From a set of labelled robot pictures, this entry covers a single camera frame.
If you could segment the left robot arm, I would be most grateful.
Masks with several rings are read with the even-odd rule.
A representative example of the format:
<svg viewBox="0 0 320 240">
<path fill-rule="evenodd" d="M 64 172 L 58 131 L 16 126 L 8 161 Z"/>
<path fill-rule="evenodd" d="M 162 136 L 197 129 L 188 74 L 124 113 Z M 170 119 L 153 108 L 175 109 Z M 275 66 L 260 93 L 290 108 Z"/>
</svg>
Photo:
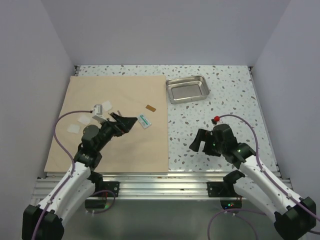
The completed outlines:
<svg viewBox="0 0 320 240">
<path fill-rule="evenodd" d="M 71 165 L 54 189 L 37 205 L 28 205 L 23 212 L 24 240 L 60 240 L 71 216 L 88 197 L 104 192 L 103 177 L 95 172 L 102 159 L 101 150 L 113 137 L 130 132 L 136 117 L 123 117 L 112 112 L 113 120 L 96 113 L 100 126 L 88 125 L 83 130 Z"/>
</svg>

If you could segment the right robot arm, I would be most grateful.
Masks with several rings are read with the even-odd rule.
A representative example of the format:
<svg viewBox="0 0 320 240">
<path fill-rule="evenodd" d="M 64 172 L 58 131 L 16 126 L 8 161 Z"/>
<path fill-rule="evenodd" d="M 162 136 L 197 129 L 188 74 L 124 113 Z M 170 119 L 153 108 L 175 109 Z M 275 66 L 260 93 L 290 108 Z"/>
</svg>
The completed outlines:
<svg viewBox="0 0 320 240">
<path fill-rule="evenodd" d="M 317 224 L 316 203 L 302 198 L 276 177 L 248 144 L 237 141 L 228 124 L 199 129 L 189 149 L 224 157 L 236 169 L 223 178 L 223 192 L 249 200 L 273 222 L 284 240 L 298 240 Z"/>
</svg>

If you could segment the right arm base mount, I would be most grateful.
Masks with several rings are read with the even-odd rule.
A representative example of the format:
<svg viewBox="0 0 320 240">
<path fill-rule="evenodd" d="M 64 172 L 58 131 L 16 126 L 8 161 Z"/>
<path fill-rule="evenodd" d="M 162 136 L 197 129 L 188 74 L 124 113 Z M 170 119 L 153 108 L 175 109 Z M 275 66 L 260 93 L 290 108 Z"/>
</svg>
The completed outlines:
<svg viewBox="0 0 320 240">
<path fill-rule="evenodd" d="M 208 181 L 207 193 L 209 198 L 236 198 L 239 195 L 235 192 L 234 184 L 245 175 L 239 170 L 234 170 L 225 175 L 222 181 Z"/>
</svg>

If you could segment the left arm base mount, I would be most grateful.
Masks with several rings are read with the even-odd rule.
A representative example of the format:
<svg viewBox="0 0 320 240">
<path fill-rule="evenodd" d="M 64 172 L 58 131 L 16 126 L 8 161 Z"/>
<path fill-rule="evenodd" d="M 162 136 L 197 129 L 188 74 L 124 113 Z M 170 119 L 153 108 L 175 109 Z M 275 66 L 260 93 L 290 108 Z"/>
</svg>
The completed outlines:
<svg viewBox="0 0 320 240">
<path fill-rule="evenodd" d="M 92 197 L 118 197 L 120 190 L 118 181 L 105 181 L 101 174 L 91 174 L 87 179 L 94 184 Z"/>
</svg>

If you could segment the white gauze pad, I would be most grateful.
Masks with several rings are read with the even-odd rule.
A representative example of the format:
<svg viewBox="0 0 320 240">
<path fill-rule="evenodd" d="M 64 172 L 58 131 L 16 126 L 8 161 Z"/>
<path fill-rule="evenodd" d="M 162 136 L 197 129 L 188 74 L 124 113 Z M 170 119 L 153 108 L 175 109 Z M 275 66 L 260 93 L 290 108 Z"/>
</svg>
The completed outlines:
<svg viewBox="0 0 320 240">
<path fill-rule="evenodd" d="M 91 123 L 91 118 L 87 115 L 82 114 L 77 121 L 83 125 L 89 125 Z"/>
<path fill-rule="evenodd" d="M 68 133 L 72 133 L 72 134 L 78 134 L 80 132 L 81 127 L 79 125 L 76 124 L 70 124 L 67 127 L 67 132 Z"/>
<path fill-rule="evenodd" d="M 104 112 L 108 112 L 113 108 L 113 106 L 110 101 L 105 101 L 102 103 L 102 108 Z"/>
</svg>

